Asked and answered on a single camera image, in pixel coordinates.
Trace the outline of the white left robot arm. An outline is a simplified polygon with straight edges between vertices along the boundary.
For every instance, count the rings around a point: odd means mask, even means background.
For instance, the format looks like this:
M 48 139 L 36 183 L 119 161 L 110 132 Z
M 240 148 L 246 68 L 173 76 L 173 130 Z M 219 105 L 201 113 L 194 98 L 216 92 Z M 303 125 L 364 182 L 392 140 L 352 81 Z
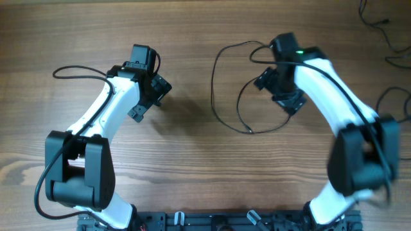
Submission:
M 93 221 L 91 230 L 146 230 L 134 205 L 116 192 L 110 143 L 126 116 L 143 120 L 171 85 L 158 74 L 161 58 L 149 46 L 135 44 L 129 61 L 95 80 L 100 95 L 66 131 L 52 131 L 45 142 L 45 170 L 34 195 L 36 211 L 47 219 L 74 216 Z

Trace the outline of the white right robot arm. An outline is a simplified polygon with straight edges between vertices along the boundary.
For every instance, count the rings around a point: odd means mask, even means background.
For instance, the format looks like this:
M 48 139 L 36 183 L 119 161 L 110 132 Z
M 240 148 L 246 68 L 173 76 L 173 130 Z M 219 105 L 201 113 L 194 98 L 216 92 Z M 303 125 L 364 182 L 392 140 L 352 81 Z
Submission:
M 269 91 L 289 116 L 310 98 L 335 136 L 328 182 L 304 208 L 305 228 L 325 229 L 375 190 L 390 192 L 398 177 L 400 127 L 392 116 L 382 117 L 359 100 L 318 47 L 301 48 L 293 33 L 283 33 L 267 48 L 274 56 L 268 65 L 275 67 L 268 67 L 254 85 Z

